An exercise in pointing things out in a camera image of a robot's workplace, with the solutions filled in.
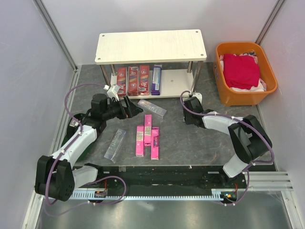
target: shelf leg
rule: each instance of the shelf leg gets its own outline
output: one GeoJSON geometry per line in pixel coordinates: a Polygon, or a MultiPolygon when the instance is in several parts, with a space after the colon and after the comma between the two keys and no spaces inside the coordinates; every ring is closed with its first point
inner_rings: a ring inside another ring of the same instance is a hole
{"type": "Polygon", "coordinates": [[[101,68],[101,70],[102,70],[102,73],[103,73],[104,79],[105,79],[105,81],[106,81],[106,84],[107,84],[108,86],[111,86],[110,81],[109,81],[109,78],[108,78],[108,75],[107,75],[107,72],[106,72],[106,69],[105,69],[105,65],[100,65],[100,68],[101,68]]]}
{"type": "Polygon", "coordinates": [[[193,93],[196,90],[196,86],[197,86],[197,82],[198,82],[198,78],[199,78],[202,66],[203,66],[203,61],[198,61],[193,83],[192,83],[191,93],[193,93]]]}
{"type": "Polygon", "coordinates": [[[189,61],[189,65],[187,66],[187,73],[191,73],[192,72],[192,66],[193,66],[193,62],[189,61]]]}
{"type": "Polygon", "coordinates": [[[116,70],[115,70],[114,64],[111,64],[111,70],[112,70],[112,74],[116,75],[116,70]]]}

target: purple box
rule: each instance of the purple box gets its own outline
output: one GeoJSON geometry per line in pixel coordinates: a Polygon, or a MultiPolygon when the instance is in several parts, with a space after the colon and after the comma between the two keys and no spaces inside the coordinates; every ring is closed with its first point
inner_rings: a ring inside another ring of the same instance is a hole
{"type": "Polygon", "coordinates": [[[152,95],[160,95],[162,65],[155,65],[152,74],[152,95]]]}

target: orange basket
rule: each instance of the orange basket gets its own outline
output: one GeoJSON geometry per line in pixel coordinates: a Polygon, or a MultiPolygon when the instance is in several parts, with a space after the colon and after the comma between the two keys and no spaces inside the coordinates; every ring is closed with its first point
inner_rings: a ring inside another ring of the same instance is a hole
{"type": "Polygon", "coordinates": [[[219,44],[216,47],[216,59],[213,70],[220,100],[226,106],[257,105],[277,88],[277,81],[265,52],[258,44],[253,42],[225,42],[219,44]],[[229,88],[225,83],[224,73],[220,65],[219,56],[228,53],[239,55],[250,51],[255,51],[257,56],[258,65],[260,68],[260,77],[267,85],[266,92],[236,92],[229,88]]]}

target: stack of pink boxes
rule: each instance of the stack of pink boxes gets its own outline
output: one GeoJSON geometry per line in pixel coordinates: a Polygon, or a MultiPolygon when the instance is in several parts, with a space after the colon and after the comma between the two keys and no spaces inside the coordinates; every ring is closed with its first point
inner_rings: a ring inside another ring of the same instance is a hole
{"type": "Polygon", "coordinates": [[[159,128],[152,127],[152,115],[146,114],[144,126],[137,126],[136,156],[144,156],[144,147],[151,147],[152,160],[159,160],[159,128]]]}

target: shelf top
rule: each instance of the shelf top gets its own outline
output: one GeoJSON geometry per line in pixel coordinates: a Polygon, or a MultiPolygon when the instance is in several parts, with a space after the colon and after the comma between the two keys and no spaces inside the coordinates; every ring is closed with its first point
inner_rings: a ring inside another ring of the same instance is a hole
{"type": "Polygon", "coordinates": [[[96,64],[205,61],[200,30],[101,33],[96,64]]]}

